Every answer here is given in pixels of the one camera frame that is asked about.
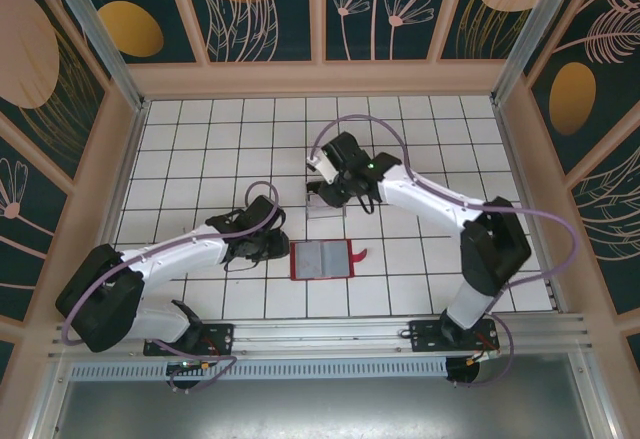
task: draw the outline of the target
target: black mounting plate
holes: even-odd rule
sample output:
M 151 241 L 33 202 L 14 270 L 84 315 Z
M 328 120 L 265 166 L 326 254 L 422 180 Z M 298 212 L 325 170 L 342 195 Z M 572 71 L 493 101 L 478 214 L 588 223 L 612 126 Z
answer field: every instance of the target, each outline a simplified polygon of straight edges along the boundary
M 221 356 L 231 354 L 233 348 L 233 324 L 204 324 L 203 335 L 200 342 L 190 351 L 184 351 L 188 354 L 196 356 L 212 356 L 215 352 L 211 351 L 209 341 L 213 343 Z M 161 349 L 160 346 L 153 342 L 145 342 L 142 353 L 145 356 L 173 356 L 170 352 Z
M 440 320 L 431 319 L 409 322 L 407 336 L 411 340 L 413 352 L 453 352 L 478 351 L 486 349 L 486 345 L 478 337 L 482 335 L 496 349 L 500 349 L 496 324 L 493 319 L 480 319 L 478 323 L 465 334 L 460 343 L 451 345 L 440 332 Z

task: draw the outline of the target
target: gray floor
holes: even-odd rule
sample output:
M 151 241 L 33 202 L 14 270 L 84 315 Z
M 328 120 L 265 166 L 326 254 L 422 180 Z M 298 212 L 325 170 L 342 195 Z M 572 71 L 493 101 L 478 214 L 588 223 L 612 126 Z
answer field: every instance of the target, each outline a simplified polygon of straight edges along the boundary
M 520 356 L 503 381 L 473 390 L 442 378 L 222 381 L 193 396 L 162 383 L 75 383 L 64 409 L 58 439 L 591 437 L 559 356 Z

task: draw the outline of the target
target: grid floor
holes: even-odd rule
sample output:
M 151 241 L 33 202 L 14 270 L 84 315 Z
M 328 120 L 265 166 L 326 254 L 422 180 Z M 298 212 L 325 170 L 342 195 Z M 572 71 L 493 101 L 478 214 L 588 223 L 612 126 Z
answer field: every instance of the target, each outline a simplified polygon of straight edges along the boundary
M 349 205 L 344 218 L 306 220 L 305 155 L 327 121 L 353 113 L 387 120 L 406 139 L 412 168 L 425 177 L 471 197 L 501 195 L 519 204 L 488 97 L 156 101 L 131 176 L 117 249 L 170 239 L 244 206 L 247 186 L 266 179 L 278 188 L 287 213 L 283 229 L 292 240 L 348 238 L 355 252 L 366 248 L 368 255 L 349 280 L 291 281 L 285 258 L 242 272 L 225 273 L 222 266 L 192 271 L 146 300 L 182 299 L 206 320 L 440 313 L 463 281 L 459 250 L 445 233 L 390 206 L 368 216 L 359 205 Z M 372 155 L 402 157 L 391 134 L 377 124 L 339 127 Z M 528 234 L 524 220 L 523 225 Z M 538 269 L 534 253 L 522 271 Z M 494 310 L 550 310 L 549 291 L 544 281 L 514 288 Z

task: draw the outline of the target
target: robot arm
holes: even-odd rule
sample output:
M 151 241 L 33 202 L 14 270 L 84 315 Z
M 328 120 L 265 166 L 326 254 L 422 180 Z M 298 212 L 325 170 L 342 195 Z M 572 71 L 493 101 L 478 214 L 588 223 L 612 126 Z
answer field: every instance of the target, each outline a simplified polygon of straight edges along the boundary
M 465 282 L 441 316 L 441 332 L 452 344 L 476 325 L 502 287 L 531 256 L 531 248 L 515 214 L 487 214 L 454 205 L 418 187 L 399 159 L 385 153 L 369 158 L 349 133 L 337 136 L 307 162 L 324 178 L 311 189 L 328 205 L 342 207 L 357 197 L 364 207 L 362 198 L 366 196 L 371 212 L 374 202 L 398 206 L 438 224 L 459 239 Z M 418 174 L 414 176 L 431 188 L 460 199 L 463 204 L 485 204 Z M 512 206 L 500 197 L 487 205 Z
M 172 248 L 166 248 L 165 242 L 119 253 L 109 244 L 98 246 L 89 253 L 58 296 L 56 308 L 67 317 L 84 292 L 102 274 L 142 255 L 140 262 L 115 274 L 89 296 L 72 326 L 93 352 L 102 352 L 124 339 L 148 338 L 163 340 L 188 352 L 201 339 L 203 324 L 198 316 L 178 300 L 148 307 L 145 296 L 188 271 L 217 264 L 225 264 L 226 267 L 237 257 L 258 263 L 287 256 L 289 239 L 280 229 L 286 219 L 281 209 L 260 230 L 249 236 L 201 238 L 204 234 L 248 230 L 263 222 L 273 207 L 270 199 L 259 196 L 246 210 L 212 217 L 195 230 L 167 241 L 192 238 Z

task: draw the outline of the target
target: wall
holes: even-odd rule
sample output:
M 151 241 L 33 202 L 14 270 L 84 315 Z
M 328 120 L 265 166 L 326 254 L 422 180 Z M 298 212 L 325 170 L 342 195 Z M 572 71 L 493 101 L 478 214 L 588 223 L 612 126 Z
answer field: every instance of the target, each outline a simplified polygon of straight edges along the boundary
M 92 0 L 149 98 L 486 93 L 536 1 Z
M 0 424 L 18 437 L 132 110 L 58 0 L 0 0 Z
M 585 314 L 623 425 L 637 431 L 640 0 L 565 0 L 561 11 L 505 112 L 535 206 L 578 229 L 562 293 Z M 559 263 L 568 237 L 541 226 Z

